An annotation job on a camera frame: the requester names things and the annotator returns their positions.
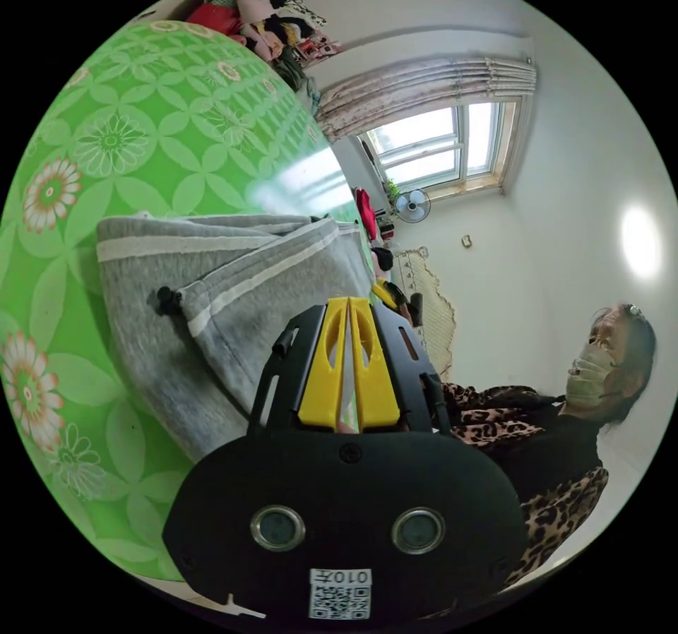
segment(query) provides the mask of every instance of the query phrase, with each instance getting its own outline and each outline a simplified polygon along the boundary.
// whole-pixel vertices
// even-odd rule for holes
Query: face mask
[[[568,371],[565,399],[574,405],[595,408],[608,394],[605,380],[617,365],[609,352],[586,345]]]

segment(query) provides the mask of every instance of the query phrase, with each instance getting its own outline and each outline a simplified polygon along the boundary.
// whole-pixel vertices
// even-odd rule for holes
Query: camera lens
[[[289,507],[271,505],[260,509],[250,524],[252,537],[269,551],[289,551],[306,535],[302,518]]]
[[[393,544],[405,554],[426,554],[435,549],[445,535],[445,522],[437,512],[426,508],[410,509],[393,524]]]

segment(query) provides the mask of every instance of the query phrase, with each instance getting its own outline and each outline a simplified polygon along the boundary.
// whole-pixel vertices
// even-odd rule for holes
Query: gray fabric
[[[266,215],[99,223],[101,283],[122,365],[192,460],[244,435],[271,345],[292,317],[335,295],[369,296],[360,231]],[[185,318],[158,315],[161,286],[181,292]]]

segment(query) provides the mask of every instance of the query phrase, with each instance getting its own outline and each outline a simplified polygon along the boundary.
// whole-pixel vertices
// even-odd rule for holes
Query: window
[[[367,131],[362,140],[380,177],[403,191],[498,186],[515,114],[515,102],[447,107]]]

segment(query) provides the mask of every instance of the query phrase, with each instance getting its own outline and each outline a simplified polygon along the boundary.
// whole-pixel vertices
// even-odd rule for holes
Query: elderly woman
[[[650,380],[655,346],[640,309],[620,304],[596,315],[562,396],[442,385],[453,435],[493,459],[521,501],[529,545],[506,586],[539,568],[593,511],[608,480],[598,432],[628,416]]]

